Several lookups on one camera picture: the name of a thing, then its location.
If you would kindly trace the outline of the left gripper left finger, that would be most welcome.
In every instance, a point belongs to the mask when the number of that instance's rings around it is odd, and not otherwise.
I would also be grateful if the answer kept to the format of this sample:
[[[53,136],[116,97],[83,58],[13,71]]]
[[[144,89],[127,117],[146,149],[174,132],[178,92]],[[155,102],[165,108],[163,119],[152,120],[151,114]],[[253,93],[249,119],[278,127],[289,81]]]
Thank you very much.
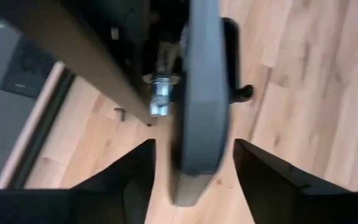
[[[156,141],[148,139],[74,186],[75,222],[144,223],[155,178]]]

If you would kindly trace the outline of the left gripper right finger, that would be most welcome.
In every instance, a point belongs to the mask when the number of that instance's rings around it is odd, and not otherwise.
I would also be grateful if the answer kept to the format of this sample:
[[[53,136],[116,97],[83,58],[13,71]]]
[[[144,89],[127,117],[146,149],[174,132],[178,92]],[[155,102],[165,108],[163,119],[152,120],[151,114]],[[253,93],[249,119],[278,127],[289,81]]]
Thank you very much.
[[[243,140],[233,158],[242,192],[256,223],[344,223],[339,194],[348,190],[307,173]]]

